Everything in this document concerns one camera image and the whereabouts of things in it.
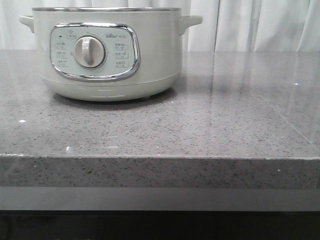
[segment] curtain fold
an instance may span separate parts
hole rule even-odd
[[[18,20],[32,7],[176,7],[203,16],[183,35],[184,51],[320,51],[319,0],[0,0],[0,49],[36,48]]]

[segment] pot base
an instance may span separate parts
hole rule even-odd
[[[163,92],[179,78],[180,73],[168,78],[140,84],[121,86],[69,85],[42,78],[53,92],[64,97],[92,102],[115,102],[141,99]]]

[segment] brand logo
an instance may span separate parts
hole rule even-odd
[[[105,37],[107,39],[115,39],[115,38],[125,39],[125,38],[127,38],[126,35],[114,35],[113,33],[108,33],[108,34],[105,35]]]

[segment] gray speckled countertop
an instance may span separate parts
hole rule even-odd
[[[189,52],[172,88],[114,103],[0,55],[0,186],[320,188],[319,53]]]

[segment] white electric pot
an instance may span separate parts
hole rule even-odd
[[[40,75],[54,92],[87,101],[148,97],[182,68],[185,30],[201,16],[180,8],[33,8],[20,16],[36,37]]]

